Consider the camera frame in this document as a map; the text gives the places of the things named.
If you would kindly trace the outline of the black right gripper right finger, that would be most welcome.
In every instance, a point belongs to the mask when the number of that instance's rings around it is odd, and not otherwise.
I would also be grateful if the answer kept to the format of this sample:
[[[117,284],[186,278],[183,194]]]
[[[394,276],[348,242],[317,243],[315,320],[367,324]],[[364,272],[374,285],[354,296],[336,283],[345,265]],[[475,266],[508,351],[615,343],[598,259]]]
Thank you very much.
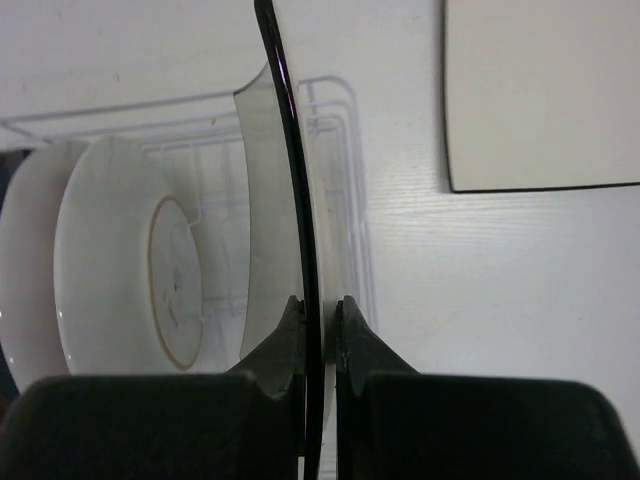
[[[341,479],[635,479],[611,403],[578,382],[427,375],[337,307]]]

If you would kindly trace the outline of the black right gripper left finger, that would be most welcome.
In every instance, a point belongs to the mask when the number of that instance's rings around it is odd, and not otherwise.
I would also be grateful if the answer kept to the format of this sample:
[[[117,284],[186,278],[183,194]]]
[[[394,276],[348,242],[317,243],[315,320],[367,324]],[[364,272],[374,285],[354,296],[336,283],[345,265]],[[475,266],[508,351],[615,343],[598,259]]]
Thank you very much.
[[[5,479],[297,479],[306,320],[276,329],[224,373],[41,380],[1,426]]]

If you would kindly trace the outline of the square grey plate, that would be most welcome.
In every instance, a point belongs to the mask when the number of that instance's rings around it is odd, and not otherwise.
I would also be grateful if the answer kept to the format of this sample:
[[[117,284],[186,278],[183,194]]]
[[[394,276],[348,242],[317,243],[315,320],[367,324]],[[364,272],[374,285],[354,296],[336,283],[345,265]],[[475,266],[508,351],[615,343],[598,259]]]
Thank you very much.
[[[326,336],[337,303],[326,197],[310,155],[306,119],[284,31],[272,1],[254,11],[267,63],[234,102],[244,141],[249,190],[250,267],[240,355],[278,339],[282,317],[295,313],[304,332],[293,345],[302,356],[299,410],[303,476],[320,472],[322,437],[330,401]]]
[[[448,167],[457,192],[639,180],[635,1],[449,1]]]

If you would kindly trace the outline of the red floral round plate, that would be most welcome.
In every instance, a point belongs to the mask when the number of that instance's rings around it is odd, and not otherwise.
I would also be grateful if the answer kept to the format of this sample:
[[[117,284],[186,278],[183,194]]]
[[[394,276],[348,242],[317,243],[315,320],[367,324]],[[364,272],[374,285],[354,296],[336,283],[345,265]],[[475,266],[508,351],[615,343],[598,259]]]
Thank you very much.
[[[65,189],[55,306],[74,375],[221,373],[239,357],[248,200],[206,147],[104,136]]]

